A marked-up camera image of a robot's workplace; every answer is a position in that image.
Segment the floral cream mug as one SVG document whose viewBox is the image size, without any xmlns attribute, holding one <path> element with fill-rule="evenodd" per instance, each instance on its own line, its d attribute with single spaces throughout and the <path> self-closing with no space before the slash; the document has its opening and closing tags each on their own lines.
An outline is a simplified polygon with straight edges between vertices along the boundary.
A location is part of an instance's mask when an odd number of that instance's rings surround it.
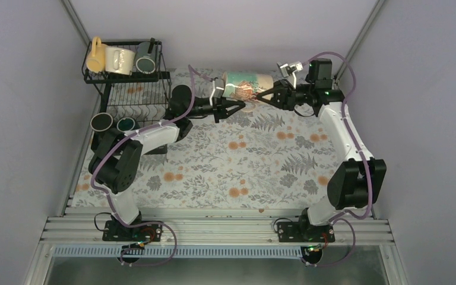
<svg viewBox="0 0 456 285">
<path fill-rule="evenodd" d="M 274 87 L 271 75 L 247 72 L 225 72 L 223 82 L 222 96 L 241 101 L 255 100 L 258 93 Z"/>
</svg>

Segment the dark green mug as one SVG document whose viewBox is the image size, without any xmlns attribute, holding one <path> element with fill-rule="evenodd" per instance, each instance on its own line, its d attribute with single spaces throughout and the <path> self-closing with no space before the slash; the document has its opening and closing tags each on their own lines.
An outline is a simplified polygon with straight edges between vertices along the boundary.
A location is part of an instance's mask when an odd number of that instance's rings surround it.
<svg viewBox="0 0 456 285">
<path fill-rule="evenodd" d="M 118 122 L 116 124 L 116 128 L 122 132 L 132 131 L 135 129 L 136 126 L 137 126 L 136 121 L 130 117 L 121 118 L 120 120 L 118 120 Z"/>
</svg>

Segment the cream white ribbed mug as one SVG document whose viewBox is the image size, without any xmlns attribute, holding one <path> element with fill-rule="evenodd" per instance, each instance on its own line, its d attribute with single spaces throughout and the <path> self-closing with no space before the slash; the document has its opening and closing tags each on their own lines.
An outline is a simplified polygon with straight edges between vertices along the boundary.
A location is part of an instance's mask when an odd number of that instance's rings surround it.
<svg viewBox="0 0 456 285">
<path fill-rule="evenodd" d="M 130 75 L 136 53 L 121 47 L 105 47 L 105 71 L 115 74 Z"/>
</svg>

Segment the black matte mug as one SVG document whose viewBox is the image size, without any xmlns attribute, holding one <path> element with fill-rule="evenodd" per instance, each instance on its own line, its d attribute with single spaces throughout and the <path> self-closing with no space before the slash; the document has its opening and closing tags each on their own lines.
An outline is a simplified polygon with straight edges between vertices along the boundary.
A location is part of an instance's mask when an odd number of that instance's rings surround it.
<svg viewBox="0 0 456 285">
<path fill-rule="evenodd" d="M 113 126 L 114 118 L 107 112 L 94 115 L 90 120 L 90 127 L 94 132 L 104 132 Z"/>
</svg>

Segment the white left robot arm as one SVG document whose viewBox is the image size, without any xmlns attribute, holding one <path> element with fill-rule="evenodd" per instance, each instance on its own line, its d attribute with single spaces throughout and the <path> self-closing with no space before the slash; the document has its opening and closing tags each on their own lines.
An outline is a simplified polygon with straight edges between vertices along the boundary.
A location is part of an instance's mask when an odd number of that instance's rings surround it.
<svg viewBox="0 0 456 285">
<path fill-rule="evenodd" d="M 126 240 L 141 234 L 140 211 L 129 187 L 136 178 L 141 157 L 157 148 L 184 139 L 192 119 L 213 116 L 227 119 L 245 108 L 245 102 L 224 97 L 200 98 L 187 85 L 172 90 L 163 119 L 132 131 L 108 129 L 89 164 L 91 185 L 104 192 L 112 216 L 119 222 L 118 233 Z"/>
</svg>

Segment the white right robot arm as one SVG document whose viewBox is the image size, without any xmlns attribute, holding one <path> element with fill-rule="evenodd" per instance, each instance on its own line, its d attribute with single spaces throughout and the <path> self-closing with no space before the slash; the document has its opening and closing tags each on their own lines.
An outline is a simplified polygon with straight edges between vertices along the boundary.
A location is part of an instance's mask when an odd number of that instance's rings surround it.
<svg viewBox="0 0 456 285">
<path fill-rule="evenodd" d="M 304 84 L 297 81 L 301 62 L 279 63 L 284 77 L 257 99 L 281 110 L 309 105 L 328 132 L 338 155 L 339 166 L 327 184 L 327 196 L 303 210 L 294 224 L 299 239 L 315 240 L 329 233 L 334 222 L 345 215 L 363 220 L 371 213 L 387 171 L 383 159 L 376 159 L 357 132 L 349 114 L 347 97 L 333 87 L 332 62 L 318 58 L 308 63 Z"/>
</svg>

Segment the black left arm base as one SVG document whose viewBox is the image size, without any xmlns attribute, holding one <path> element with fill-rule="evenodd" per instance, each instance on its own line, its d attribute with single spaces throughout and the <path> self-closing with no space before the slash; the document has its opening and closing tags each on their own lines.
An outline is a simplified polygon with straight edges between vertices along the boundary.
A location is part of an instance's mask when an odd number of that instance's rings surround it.
<svg viewBox="0 0 456 285">
<path fill-rule="evenodd" d="M 159 242 L 163 226 L 158 224 L 147 224 L 145 226 L 130 228 L 125 227 L 118 221 L 107 221 L 104 226 L 102 240 L 106 242 L 135 242 L 149 243 Z"/>
</svg>

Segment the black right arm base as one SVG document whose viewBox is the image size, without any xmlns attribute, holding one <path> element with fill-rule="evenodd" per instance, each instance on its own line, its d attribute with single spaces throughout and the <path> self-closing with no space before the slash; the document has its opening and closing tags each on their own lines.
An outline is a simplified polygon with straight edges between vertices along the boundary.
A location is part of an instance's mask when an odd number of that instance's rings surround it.
<svg viewBox="0 0 456 285">
<path fill-rule="evenodd" d="M 278 221 L 276 224 L 279 242 L 287 243 L 320 243 L 335 242 L 333 227 L 326 224 L 313 226 L 297 221 Z"/>
</svg>

